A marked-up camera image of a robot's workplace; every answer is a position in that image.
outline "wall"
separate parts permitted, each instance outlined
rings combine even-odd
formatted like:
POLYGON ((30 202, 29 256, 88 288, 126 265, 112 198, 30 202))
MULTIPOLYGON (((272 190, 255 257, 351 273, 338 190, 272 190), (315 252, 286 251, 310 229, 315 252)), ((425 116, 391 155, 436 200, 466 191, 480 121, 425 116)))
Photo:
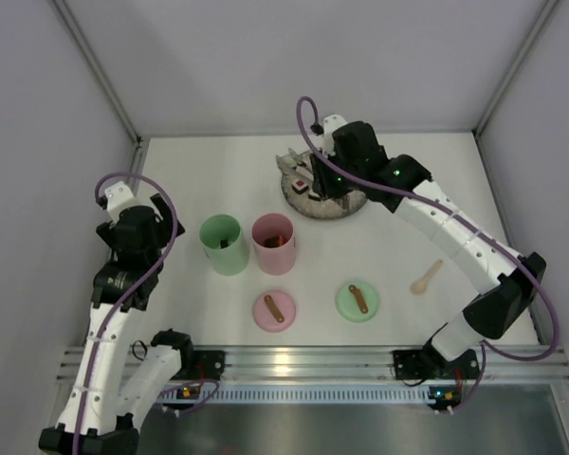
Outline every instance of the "wall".
POLYGON ((46 0, 0 0, 0 453, 35 453, 105 259, 95 182, 132 146, 46 0))
POLYGON ((562 2, 483 137, 512 241, 548 262, 569 355, 569 0, 562 2))
POLYGON ((543 0, 69 0, 146 135, 469 130, 543 0))

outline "wooden handle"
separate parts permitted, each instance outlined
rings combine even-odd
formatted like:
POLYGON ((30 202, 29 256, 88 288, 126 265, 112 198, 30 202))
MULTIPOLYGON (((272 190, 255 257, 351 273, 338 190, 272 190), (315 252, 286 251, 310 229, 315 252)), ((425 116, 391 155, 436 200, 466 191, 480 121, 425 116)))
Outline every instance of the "wooden handle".
POLYGON ((443 260, 439 259, 438 261, 436 261, 434 264, 432 264, 432 267, 430 267, 428 269, 428 271, 426 272, 426 275, 424 275, 424 278, 422 280, 425 281, 429 281, 432 279, 432 277, 434 275, 436 275, 436 272, 440 269, 440 267, 443 265, 443 260))
POLYGON ((368 313, 369 308, 367 307, 367 302, 364 301, 364 296, 362 295, 362 292, 360 292, 360 289, 358 289, 353 284, 350 284, 348 286, 348 289, 350 290, 350 292, 352 293, 354 298, 357 300, 357 305, 358 305, 358 309, 360 310, 360 313, 362 313, 362 314, 368 313))
POLYGON ((264 296, 264 302, 266 303, 266 307, 272 316, 276 319, 276 322, 285 322, 285 317, 281 313, 281 310, 278 309, 276 306, 276 302, 269 294, 264 296))

